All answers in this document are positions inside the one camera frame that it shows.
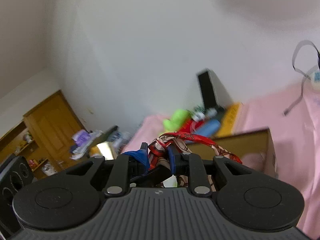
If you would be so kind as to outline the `red patterned silk scarf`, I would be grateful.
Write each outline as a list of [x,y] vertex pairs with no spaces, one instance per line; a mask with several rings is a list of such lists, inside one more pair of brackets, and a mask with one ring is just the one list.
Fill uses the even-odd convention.
[[169,160],[169,146],[174,146],[178,153],[190,154],[192,153],[189,148],[189,145],[191,144],[206,145],[214,151],[214,156],[226,157],[242,164],[242,161],[238,156],[229,152],[208,137],[187,132],[167,132],[161,134],[148,146],[148,158],[150,163],[149,171],[154,170],[159,165],[163,165],[169,168],[172,172],[174,168],[171,167],[172,161]]

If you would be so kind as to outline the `black stand panel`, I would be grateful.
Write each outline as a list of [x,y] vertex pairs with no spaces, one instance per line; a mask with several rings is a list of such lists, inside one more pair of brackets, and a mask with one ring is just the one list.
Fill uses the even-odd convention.
[[197,73],[202,101],[205,109],[228,108],[233,100],[214,71],[204,69]]

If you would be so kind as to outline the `wooden door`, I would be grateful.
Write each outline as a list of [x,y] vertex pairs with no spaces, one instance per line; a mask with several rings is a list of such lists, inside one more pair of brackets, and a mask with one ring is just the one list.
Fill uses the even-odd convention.
[[74,145],[72,136],[84,129],[61,90],[41,101],[23,115],[26,126],[39,146],[49,154],[58,171],[78,163],[69,152]]

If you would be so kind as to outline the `bright green plush toy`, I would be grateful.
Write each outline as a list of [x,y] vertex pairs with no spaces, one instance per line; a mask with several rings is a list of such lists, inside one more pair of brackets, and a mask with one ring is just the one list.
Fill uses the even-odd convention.
[[186,109],[177,109],[170,118],[163,120],[166,132],[178,131],[190,119],[190,112]]

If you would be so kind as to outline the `pink patterned tablecloth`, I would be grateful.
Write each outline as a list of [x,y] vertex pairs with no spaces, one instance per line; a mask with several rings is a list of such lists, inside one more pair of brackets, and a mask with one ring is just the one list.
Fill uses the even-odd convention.
[[305,200],[298,227],[319,238],[319,92],[304,87],[304,98],[288,115],[284,110],[300,93],[299,85],[242,105],[233,135],[268,128],[274,143],[278,179],[299,189]]

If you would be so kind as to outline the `white power strip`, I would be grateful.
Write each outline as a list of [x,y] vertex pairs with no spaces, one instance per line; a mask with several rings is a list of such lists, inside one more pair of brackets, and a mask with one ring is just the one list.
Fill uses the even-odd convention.
[[316,91],[320,91],[320,71],[314,71],[310,76],[310,82],[312,88]]

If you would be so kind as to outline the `panda plush toy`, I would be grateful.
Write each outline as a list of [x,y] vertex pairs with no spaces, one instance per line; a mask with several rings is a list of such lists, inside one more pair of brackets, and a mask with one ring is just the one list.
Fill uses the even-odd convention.
[[212,119],[217,115],[217,110],[215,108],[204,108],[197,106],[194,108],[191,115],[194,121],[204,121]]

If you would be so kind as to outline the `brown cardboard box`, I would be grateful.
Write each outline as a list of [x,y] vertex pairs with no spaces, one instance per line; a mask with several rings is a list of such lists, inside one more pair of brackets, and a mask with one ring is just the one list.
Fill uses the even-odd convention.
[[239,157],[247,168],[278,178],[274,143],[268,128],[215,138],[214,141]]

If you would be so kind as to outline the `yellow book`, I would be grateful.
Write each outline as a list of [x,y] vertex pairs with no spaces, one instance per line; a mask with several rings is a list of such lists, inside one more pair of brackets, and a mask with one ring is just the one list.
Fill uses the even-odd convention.
[[240,115],[242,103],[238,102],[229,106],[223,118],[221,119],[221,126],[215,133],[214,137],[221,138],[233,135],[234,129],[238,122],[238,116]]

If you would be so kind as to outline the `red plush toy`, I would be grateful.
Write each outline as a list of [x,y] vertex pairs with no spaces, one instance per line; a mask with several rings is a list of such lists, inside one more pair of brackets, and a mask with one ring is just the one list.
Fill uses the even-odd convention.
[[194,133],[201,122],[189,119],[186,121],[178,132]]

